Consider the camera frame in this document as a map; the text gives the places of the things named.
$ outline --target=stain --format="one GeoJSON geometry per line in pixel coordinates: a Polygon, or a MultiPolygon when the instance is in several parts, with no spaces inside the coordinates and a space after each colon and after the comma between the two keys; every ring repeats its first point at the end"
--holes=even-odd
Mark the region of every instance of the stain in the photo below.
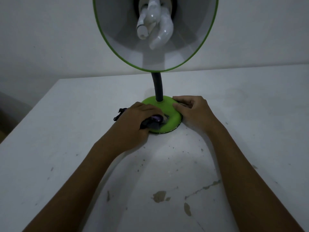
{"type": "Polygon", "coordinates": [[[165,195],[166,191],[158,191],[157,193],[153,194],[154,197],[152,199],[154,202],[160,203],[164,201],[165,195]]]}
{"type": "Polygon", "coordinates": [[[190,216],[192,216],[192,214],[191,214],[191,210],[190,210],[190,205],[189,204],[187,204],[187,203],[184,203],[184,212],[190,217],[190,216]]]}
{"type": "Polygon", "coordinates": [[[107,200],[106,200],[106,202],[108,202],[108,201],[110,201],[110,196],[109,196],[109,191],[107,191],[107,200]]]}
{"type": "Polygon", "coordinates": [[[208,190],[210,187],[213,187],[213,186],[216,186],[218,185],[219,183],[221,183],[221,180],[217,180],[217,181],[214,181],[212,184],[208,185],[208,186],[205,186],[205,187],[202,187],[201,189],[193,192],[192,194],[188,195],[188,196],[185,196],[184,199],[186,200],[187,198],[189,198],[190,196],[192,195],[195,195],[197,194],[198,192],[202,191],[202,190],[208,190]]]}
{"type": "Polygon", "coordinates": [[[200,225],[200,223],[198,221],[196,221],[196,222],[200,226],[200,228],[205,232],[204,228],[200,225]]]}

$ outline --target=table surface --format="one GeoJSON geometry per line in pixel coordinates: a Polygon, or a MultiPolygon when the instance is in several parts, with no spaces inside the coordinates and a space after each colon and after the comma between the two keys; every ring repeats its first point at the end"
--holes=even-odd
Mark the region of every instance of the table surface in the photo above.
{"type": "MultiPolygon", "coordinates": [[[[309,65],[162,74],[165,95],[208,100],[305,230],[308,74],[309,65]]],[[[118,109],[152,95],[150,74],[59,80],[0,145],[0,231],[21,231],[113,124],[118,109]]],[[[219,179],[207,137],[182,123],[171,133],[150,135],[112,163],[82,230],[237,231],[223,185],[213,184],[219,179]],[[152,197],[158,191],[170,200],[156,203],[152,197]]]]}

